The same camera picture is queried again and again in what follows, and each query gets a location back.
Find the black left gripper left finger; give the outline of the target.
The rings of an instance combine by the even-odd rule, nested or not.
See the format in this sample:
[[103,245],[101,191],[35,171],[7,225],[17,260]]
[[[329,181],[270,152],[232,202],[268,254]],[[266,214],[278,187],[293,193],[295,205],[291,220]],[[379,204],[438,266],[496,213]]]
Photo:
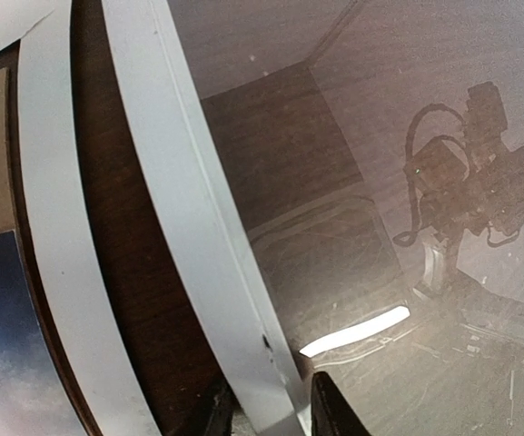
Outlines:
[[232,389],[225,379],[215,381],[206,392],[203,405],[203,436],[230,436],[234,401]]

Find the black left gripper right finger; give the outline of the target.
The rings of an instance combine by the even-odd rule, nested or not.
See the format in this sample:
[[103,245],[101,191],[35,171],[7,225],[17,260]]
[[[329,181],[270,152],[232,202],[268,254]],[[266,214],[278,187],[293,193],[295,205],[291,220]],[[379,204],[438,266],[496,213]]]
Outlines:
[[371,435],[327,372],[312,375],[311,435]]

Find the clear acrylic sheet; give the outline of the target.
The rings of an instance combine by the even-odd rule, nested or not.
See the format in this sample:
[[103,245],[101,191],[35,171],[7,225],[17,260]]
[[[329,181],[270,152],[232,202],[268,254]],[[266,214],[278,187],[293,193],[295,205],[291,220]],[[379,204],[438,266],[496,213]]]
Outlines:
[[524,1],[173,1],[304,373],[373,435],[524,435]]

